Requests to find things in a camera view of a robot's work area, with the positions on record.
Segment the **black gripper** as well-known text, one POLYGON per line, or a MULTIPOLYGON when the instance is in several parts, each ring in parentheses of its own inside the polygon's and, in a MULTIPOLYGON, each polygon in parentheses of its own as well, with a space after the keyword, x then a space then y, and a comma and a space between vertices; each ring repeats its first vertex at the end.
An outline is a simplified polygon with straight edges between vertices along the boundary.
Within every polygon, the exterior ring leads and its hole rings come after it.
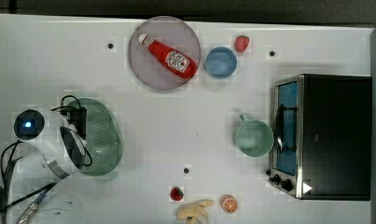
POLYGON ((85 140, 87 137, 87 109, 85 107, 67 107, 61 110, 69 124, 75 126, 78 135, 85 140))

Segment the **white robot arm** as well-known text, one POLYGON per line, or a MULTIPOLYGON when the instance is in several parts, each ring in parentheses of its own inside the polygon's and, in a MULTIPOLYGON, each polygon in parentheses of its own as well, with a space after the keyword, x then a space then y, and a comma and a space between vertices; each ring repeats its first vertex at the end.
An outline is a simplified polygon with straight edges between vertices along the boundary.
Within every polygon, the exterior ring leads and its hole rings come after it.
POLYGON ((14 134, 39 152, 45 167, 60 179, 84 167, 86 142, 67 118, 55 111, 26 109, 16 117, 14 134))

